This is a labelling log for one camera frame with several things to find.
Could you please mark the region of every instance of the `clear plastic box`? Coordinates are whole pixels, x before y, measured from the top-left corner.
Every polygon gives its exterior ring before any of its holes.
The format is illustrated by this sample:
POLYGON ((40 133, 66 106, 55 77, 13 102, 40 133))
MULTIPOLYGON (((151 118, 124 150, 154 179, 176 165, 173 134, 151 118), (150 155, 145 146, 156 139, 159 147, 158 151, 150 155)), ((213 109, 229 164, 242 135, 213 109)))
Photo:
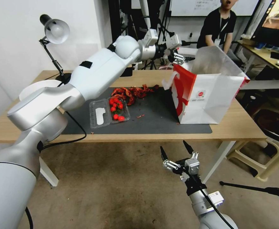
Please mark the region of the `clear plastic box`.
MULTIPOLYGON (((89 114, 90 114, 90 127, 91 129, 96 129, 96 128, 101 128, 110 125, 111 123, 118 123, 121 121, 114 120, 113 119, 113 113, 110 111, 110 105, 109 105, 109 100, 108 99, 102 99, 102 100, 97 100, 97 101, 92 101, 89 104, 89 114), (98 124, 97 121, 97 114, 96 114, 96 109, 97 108, 104 108, 103 110, 103 123, 98 124)), ((123 104, 123 109, 121 112, 117 113, 119 116, 124 116, 125 119, 124 121, 128 121, 130 119, 130 113, 127 107, 127 103, 124 100, 121 100, 123 104)))

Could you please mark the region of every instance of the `lamp base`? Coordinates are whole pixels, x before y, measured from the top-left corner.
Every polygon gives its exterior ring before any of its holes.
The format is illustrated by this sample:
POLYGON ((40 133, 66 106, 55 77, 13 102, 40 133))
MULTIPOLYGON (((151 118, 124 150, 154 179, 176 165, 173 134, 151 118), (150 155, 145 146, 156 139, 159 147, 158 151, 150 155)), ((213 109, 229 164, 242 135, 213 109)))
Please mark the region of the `lamp base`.
POLYGON ((56 80, 59 80, 59 81, 63 82, 64 84, 67 84, 70 80, 71 75, 72 75, 71 73, 64 73, 63 77, 59 75, 56 77, 56 80))

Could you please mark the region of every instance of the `concrete floor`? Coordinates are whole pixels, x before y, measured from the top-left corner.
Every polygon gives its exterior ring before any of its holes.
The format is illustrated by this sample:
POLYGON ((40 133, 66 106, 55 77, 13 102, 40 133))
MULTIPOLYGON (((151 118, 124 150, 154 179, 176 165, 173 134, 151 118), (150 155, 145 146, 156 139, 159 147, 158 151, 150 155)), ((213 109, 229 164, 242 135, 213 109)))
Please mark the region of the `concrete floor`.
MULTIPOLYGON (((220 142, 189 142, 199 152, 201 171, 220 142)), ((41 156, 59 178, 52 188, 40 176, 28 207, 35 228, 198 228, 186 187, 162 167, 160 145, 171 160, 188 156, 182 142, 74 143, 41 156)), ((240 229, 279 228, 279 198, 218 182, 279 187, 279 170, 265 183, 224 160, 207 182, 219 190, 220 206, 240 229)), ((29 228, 27 218, 19 229, 29 228)))

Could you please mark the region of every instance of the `white paper bag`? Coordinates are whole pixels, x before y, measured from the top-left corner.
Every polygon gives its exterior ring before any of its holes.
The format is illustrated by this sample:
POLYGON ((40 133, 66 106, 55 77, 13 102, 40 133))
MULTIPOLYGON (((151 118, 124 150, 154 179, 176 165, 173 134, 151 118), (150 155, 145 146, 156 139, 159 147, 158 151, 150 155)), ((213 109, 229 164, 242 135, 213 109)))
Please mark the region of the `white paper bag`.
POLYGON ((204 47, 189 65, 174 65, 172 97, 181 124, 218 124, 249 78, 218 47, 204 47))

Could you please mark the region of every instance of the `wooden table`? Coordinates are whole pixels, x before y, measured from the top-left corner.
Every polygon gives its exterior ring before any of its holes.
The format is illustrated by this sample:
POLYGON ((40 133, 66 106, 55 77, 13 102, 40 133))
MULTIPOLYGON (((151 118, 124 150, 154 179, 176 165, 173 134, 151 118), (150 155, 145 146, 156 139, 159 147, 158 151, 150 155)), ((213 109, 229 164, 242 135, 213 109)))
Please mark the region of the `wooden table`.
MULTIPOLYGON (((245 45, 242 41, 237 41, 242 48, 251 52, 251 57, 247 61, 244 69, 244 73, 247 73, 255 58, 259 58, 264 61, 269 67, 275 68, 279 70, 279 66, 276 63, 279 61, 278 59, 274 59, 270 57, 270 53, 274 52, 274 50, 268 50, 262 48, 260 50, 255 50, 253 46, 245 45)), ((246 84, 242 89, 276 89, 279 88, 279 80, 252 80, 250 83, 246 84)))
MULTIPOLYGON (((42 71, 35 79, 40 81, 56 74, 56 71, 42 71)), ((163 70, 140 70, 133 71, 131 77, 117 79, 111 87, 140 87, 147 84, 149 87, 155 84, 161 85, 165 71, 163 70)), ((20 130, 7 118, 7 112, 0 116, 0 143, 14 143, 20 135, 20 130)), ((213 162, 203 174, 203 183, 211 176, 222 159, 229 152, 236 141, 264 140, 266 136, 255 124, 242 106, 234 99, 231 107, 220 124, 211 125, 211 134, 94 134, 88 135, 80 142, 160 142, 160 141, 211 141, 222 140, 223 143, 215 153, 213 162)), ((60 135, 53 142, 69 141, 77 139, 82 135, 60 135)))

